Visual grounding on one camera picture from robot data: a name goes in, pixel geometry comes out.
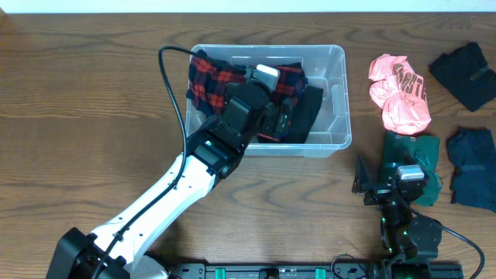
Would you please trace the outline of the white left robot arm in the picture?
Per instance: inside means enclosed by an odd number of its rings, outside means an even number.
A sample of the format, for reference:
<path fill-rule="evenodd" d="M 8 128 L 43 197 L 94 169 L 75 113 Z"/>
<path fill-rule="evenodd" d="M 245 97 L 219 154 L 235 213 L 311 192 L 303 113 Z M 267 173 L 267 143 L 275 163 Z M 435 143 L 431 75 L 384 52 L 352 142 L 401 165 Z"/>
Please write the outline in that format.
<path fill-rule="evenodd" d="M 167 278 L 146 255 L 155 240 L 239 165 L 252 137 L 275 122 L 275 90 L 259 81 L 230 83 L 221 115 L 209 116 L 163 177 L 127 209 L 85 235 L 70 229 L 57 243 L 48 278 Z"/>

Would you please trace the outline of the black garment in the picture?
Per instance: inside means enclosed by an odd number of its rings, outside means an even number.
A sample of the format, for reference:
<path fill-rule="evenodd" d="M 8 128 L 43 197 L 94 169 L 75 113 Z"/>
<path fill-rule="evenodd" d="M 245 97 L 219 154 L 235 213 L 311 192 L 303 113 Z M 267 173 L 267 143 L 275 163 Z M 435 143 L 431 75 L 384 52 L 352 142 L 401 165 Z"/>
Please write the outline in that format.
<path fill-rule="evenodd" d="M 284 138 L 286 143 L 303 144 L 306 142 L 321 108 L 323 93 L 322 88 L 310 85 L 306 87 L 294 108 L 290 132 Z"/>

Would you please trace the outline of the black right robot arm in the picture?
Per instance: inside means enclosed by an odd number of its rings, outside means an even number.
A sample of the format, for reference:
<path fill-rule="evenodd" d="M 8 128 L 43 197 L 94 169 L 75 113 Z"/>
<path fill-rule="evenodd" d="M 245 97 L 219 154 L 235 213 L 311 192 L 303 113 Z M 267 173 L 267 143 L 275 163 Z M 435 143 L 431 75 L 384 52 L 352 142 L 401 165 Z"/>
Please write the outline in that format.
<path fill-rule="evenodd" d="M 389 257 L 367 268 L 368 278 L 433 278 L 430 260 L 438 257 L 442 230 L 414 213 L 411 203 L 423 195 L 428 180 L 418 164 L 396 168 L 385 182 L 370 178 L 364 159 L 357 161 L 352 192 L 381 213 L 381 242 Z"/>

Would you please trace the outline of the red navy plaid shirt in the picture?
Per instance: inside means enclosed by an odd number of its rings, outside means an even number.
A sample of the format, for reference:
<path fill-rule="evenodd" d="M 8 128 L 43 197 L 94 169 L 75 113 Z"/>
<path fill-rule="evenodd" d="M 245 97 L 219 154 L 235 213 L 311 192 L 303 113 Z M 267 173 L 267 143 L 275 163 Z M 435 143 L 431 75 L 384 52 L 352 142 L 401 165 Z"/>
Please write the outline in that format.
<path fill-rule="evenodd" d="M 188 68 L 189 88 L 186 93 L 195 109 L 206 117 L 212 115 L 222 116 L 225 107 L 226 86 L 229 83 L 252 82 L 245 79 L 247 65 L 229 64 L 223 60 L 214 63 L 205 60 L 208 54 L 199 50 L 198 55 L 191 59 Z M 276 65 L 281 72 L 277 87 L 271 93 L 271 99 L 276 102 L 282 98 L 290 97 L 294 102 L 294 110 L 299 98 L 303 95 L 308 84 L 308 79 L 301 63 Z M 257 136 L 261 143 L 286 143 L 284 138 L 267 139 Z"/>

